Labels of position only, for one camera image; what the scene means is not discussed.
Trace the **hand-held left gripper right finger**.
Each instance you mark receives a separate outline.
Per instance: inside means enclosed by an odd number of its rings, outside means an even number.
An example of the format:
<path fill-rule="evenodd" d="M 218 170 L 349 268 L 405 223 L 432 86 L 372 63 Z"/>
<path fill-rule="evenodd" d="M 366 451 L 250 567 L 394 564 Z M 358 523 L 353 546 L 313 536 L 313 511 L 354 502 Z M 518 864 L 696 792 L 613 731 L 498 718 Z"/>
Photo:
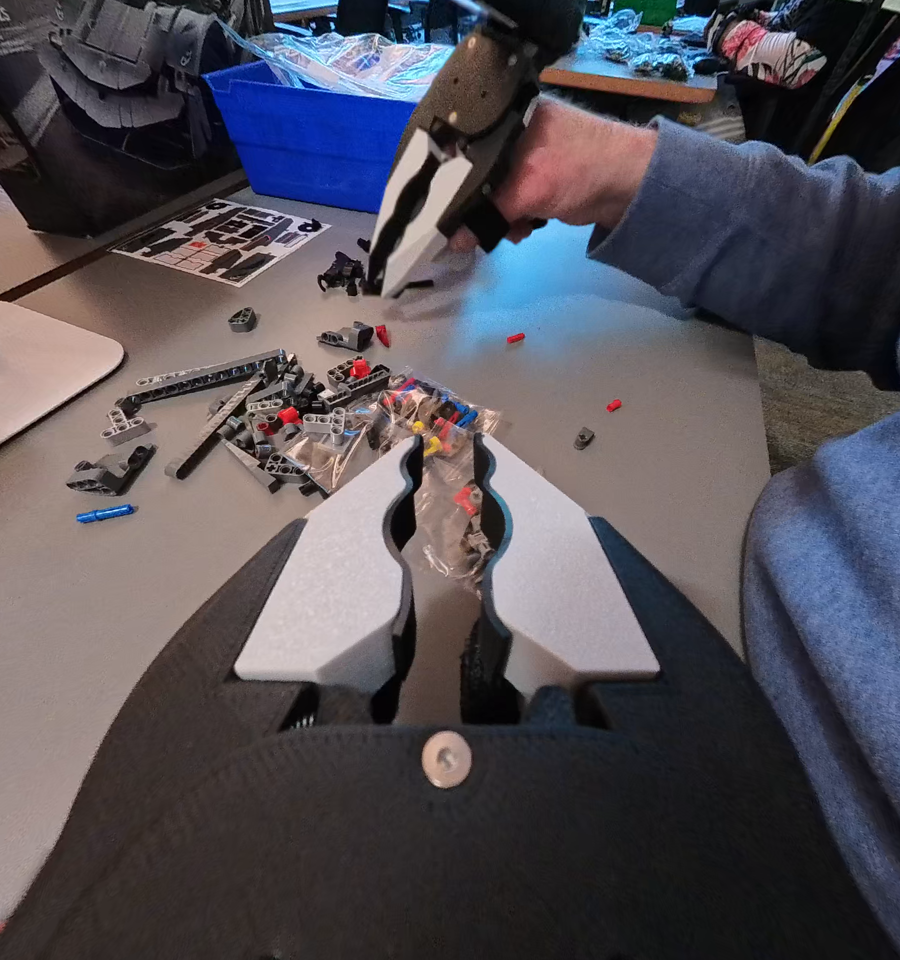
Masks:
<path fill-rule="evenodd" d="M 473 449 L 489 553 L 465 647 L 465 723 L 515 723 L 545 689 L 656 680 L 592 517 L 499 440 L 478 434 Z"/>

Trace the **black lego claw assembly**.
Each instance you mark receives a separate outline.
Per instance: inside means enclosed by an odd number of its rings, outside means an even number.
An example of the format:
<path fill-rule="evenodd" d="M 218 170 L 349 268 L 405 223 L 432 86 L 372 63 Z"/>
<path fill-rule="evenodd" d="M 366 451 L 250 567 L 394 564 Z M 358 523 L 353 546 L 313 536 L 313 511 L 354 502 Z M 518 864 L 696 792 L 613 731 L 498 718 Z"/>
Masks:
<path fill-rule="evenodd" d="M 348 297 L 359 296 L 365 279 L 365 267 L 362 260 L 337 250 L 332 264 L 320 273 L 316 282 L 321 293 L 343 290 Z"/>

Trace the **small bag of red pieces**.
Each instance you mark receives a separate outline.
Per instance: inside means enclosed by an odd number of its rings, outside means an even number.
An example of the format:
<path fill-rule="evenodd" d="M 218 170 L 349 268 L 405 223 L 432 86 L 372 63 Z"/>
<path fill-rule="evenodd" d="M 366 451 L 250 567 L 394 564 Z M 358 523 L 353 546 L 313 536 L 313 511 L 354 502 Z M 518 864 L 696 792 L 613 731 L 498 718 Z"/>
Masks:
<path fill-rule="evenodd" d="M 415 495 L 422 555 L 432 571 L 474 594 L 494 554 L 481 526 L 482 498 L 471 453 L 425 458 Z"/>

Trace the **pile of lego pieces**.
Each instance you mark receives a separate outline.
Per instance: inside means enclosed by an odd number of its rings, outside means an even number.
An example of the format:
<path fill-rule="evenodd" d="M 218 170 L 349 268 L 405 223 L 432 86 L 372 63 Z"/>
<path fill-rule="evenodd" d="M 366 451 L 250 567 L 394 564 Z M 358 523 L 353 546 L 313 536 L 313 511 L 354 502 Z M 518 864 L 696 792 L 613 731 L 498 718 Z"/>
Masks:
<path fill-rule="evenodd" d="M 325 462 L 348 455 L 364 410 L 387 389 L 394 372 L 358 354 L 326 371 L 325 378 L 301 365 L 283 348 L 234 361 L 187 367 L 138 379 L 114 400 L 99 438 L 128 452 L 156 428 L 146 408 L 157 403 L 218 391 L 205 424 L 165 466 L 184 481 L 216 449 L 228 449 L 242 467 L 273 491 L 283 485 L 326 496 L 332 481 L 318 479 Z"/>

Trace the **small bag of blue pieces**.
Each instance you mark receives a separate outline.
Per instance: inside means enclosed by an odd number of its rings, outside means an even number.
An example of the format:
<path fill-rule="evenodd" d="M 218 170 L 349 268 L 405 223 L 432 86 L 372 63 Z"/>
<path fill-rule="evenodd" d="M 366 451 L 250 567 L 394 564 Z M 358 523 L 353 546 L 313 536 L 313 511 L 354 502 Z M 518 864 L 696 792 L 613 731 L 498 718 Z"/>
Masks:
<path fill-rule="evenodd" d="M 473 440 L 493 435 L 502 414 L 466 401 L 444 385 L 405 371 L 393 375 L 369 404 L 363 428 L 370 452 L 380 457 L 399 442 L 418 437 L 423 465 L 439 479 L 467 481 L 473 474 Z"/>

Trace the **person's right forearm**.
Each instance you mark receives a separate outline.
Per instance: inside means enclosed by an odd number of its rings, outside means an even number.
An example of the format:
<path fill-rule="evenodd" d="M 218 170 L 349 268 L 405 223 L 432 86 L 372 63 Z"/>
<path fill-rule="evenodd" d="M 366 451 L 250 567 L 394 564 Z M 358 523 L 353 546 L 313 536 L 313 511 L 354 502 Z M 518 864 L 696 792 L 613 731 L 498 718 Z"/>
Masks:
<path fill-rule="evenodd" d="M 654 121 L 624 218 L 588 257 L 779 343 L 828 371 L 900 392 L 900 166 L 808 166 L 761 141 Z"/>

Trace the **heap of bagged lego parts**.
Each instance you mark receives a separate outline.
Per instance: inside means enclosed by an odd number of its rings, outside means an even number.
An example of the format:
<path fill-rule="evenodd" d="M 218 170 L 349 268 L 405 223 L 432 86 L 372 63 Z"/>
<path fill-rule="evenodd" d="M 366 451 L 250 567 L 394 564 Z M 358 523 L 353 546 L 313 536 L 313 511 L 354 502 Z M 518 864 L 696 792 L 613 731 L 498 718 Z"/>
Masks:
<path fill-rule="evenodd" d="M 683 82 L 703 67 L 708 75 L 721 67 L 701 36 L 640 31 L 643 10 L 614 6 L 607 16 L 584 19 L 575 51 L 581 58 L 624 66 L 639 76 Z"/>

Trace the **dark grey angled lego piece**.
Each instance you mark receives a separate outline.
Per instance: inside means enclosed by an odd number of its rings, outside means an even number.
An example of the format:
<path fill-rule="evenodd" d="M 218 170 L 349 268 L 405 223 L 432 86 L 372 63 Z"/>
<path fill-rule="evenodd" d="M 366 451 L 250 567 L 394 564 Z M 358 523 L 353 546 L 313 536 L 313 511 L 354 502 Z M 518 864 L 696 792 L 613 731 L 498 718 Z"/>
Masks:
<path fill-rule="evenodd" d="M 141 443 L 129 452 L 117 451 L 96 461 L 79 461 L 65 485 L 78 493 L 120 497 L 144 472 L 156 450 L 154 443 Z"/>

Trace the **dark lego box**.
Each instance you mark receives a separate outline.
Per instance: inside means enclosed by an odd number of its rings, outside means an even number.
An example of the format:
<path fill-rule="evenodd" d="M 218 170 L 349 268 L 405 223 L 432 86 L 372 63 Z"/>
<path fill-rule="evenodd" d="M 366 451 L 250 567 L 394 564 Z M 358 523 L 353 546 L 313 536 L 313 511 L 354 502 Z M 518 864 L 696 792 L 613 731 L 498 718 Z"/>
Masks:
<path fill-rule="evenodd" d="M 0 1 L 0 186 L 33 230 L 94 236 L 240 168 L 204 75 L 256 2 Z"/>

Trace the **person's right hand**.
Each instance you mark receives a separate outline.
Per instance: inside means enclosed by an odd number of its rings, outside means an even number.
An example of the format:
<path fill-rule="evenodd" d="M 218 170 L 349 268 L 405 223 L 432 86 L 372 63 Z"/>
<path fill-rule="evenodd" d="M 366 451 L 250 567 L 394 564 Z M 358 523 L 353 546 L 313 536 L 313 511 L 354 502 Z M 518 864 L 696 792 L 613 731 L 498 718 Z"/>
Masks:
<path fill-rule="evenodd" d="M 613 230 L 650 167 L 659 130 L 633 126 L 542 96 L 492 202 L 517 244 L 535 222 Z"/>

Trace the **blue plastic bin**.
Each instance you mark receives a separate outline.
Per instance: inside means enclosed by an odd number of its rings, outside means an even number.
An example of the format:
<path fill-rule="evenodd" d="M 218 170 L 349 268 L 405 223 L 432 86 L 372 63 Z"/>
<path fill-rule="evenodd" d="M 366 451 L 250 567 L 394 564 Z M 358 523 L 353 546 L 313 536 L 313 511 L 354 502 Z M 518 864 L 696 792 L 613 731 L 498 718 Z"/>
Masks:
<path fill-rule="evenodd" d="M 255 192 L 379 211 L 414 103 L 288 86 L 262 60 L 203 79 Z"/>

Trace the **crumpled clear plastic bags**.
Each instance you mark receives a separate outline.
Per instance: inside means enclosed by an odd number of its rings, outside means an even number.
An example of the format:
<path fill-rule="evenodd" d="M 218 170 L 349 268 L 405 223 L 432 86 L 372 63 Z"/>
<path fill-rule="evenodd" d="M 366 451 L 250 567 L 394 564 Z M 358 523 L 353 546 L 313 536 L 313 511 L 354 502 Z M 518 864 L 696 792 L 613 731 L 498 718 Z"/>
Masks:
<path fill-rule="evenodd" d="M 265 82 L 290 90 L 316 90 L 416 104 L 428 92 L 454 47 L 409 44 L 378 33 L 320 36 L 285 31 L 245 38 L 215 16 L 230 42 L 263 67 Z"/>

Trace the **sticker sheet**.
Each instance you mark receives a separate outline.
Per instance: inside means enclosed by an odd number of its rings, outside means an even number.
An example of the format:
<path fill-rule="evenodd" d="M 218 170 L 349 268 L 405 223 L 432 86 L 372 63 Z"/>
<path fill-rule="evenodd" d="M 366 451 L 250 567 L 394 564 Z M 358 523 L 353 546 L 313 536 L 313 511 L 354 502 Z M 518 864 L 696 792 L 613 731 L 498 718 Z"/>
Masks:
<path fill-rule="evenodd" d="M 240 288 L 330 228 L 316 217 L 213 198 L 110 252 Z"/>

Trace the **floral garment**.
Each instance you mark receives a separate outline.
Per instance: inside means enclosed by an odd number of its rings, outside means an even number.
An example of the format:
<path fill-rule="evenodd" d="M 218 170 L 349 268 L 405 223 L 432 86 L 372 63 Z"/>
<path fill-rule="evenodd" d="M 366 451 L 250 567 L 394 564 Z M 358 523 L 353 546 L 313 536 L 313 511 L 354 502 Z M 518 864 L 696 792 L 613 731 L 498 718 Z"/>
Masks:
<path fill-rule="evenodd" d="M 827 54 L 812 43 L 792 30 L 769 29 L 755 13 L 713 13 L 704 43 L 730 73 L 780 90 L 798 90 L 828 66 Z"/>

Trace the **white folding stand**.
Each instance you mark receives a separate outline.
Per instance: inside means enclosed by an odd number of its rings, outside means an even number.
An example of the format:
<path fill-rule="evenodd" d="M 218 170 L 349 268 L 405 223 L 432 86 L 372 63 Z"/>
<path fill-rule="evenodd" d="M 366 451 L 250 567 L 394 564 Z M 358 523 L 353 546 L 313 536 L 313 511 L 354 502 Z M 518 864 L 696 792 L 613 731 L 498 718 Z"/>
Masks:
<path fill-rule="evenodd" d="M 112 374 L 113 339 L 0 301 L 0 446 Z"/>

